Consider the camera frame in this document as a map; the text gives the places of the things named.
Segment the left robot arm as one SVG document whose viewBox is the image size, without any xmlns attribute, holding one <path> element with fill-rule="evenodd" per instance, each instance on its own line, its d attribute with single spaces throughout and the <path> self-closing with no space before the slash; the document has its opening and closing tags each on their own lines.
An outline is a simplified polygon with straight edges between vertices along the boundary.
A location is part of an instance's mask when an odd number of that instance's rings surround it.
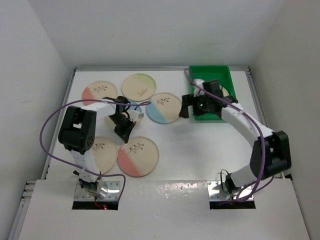
<svg viewBox="0 0 320 240">
<path fill-rule="evenodd" d="M 108 194 L 108 186 L 103 181 L 93 154 L 97 121 L 109 117 L 115 124 L 113 131 L 127 143 L 134 127 L 144 114 L 123 96 L 104 97 L 84 107 L 69 106 L 66 109 L 58 141 L 72 155 L 75 164 L 80 166 L 78 182 L 89 195 L 103 199 Z"/>
</svg>

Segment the pink cream plate front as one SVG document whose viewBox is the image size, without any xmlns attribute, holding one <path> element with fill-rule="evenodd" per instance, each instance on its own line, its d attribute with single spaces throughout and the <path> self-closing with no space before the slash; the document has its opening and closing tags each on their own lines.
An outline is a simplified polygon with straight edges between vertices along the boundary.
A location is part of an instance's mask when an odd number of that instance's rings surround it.
<svg viewBox="0 0 320 240">
<path fill-rule="evenodd" d="M 159 158 L 159 149 L 154 141 L 148 137 L 136 136 L 119 148 L 117 164 L 126 175 L 141 178 L 157 167 Z"/>
</svg>

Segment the pale green cream plate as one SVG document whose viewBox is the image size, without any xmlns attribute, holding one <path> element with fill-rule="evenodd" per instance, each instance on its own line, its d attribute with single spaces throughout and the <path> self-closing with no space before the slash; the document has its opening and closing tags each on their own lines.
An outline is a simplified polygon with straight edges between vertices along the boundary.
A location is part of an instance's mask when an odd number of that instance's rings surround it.
<svg viewBox="0 0 320 240">
<path fill-rule="evenodd" d="M 229 92 L 226 90 L 225 87 L 223 87 L 222 85 L 220 85 L 219 87 L 220 87 L 220 90 L 222 91 L 222 96 L 223 96 L 223 97 L 227 97 L 227 96 L 230 95 Z"/>
</svg>

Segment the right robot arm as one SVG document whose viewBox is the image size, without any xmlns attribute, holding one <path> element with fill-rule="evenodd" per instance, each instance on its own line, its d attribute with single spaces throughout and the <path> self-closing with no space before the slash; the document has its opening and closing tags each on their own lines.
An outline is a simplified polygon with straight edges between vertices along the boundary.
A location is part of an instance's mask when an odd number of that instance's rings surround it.
<svg viewBox="0 0 320 240">
<path fill-rule="evenodd" d="M 247 113 L 234 96 L 224 96 L 218 80 L 194 79 L 191 84 L 194 92 L 182 96 L 179 117 L 189 118 L 189 107 L 193 108 L 195 116 L 216 114 L 237 130 L 252 148 L 249 163 L 225 176 L 221 184 L 224 192 L 240 194 L 251 186 L 248 195 L 236 196 L 236 201 L 243 202 L 262 189 L 261 181 L 271 180 L 291 168 L 289 137 L 284 131 L 268 128 Z"/>
</svg>

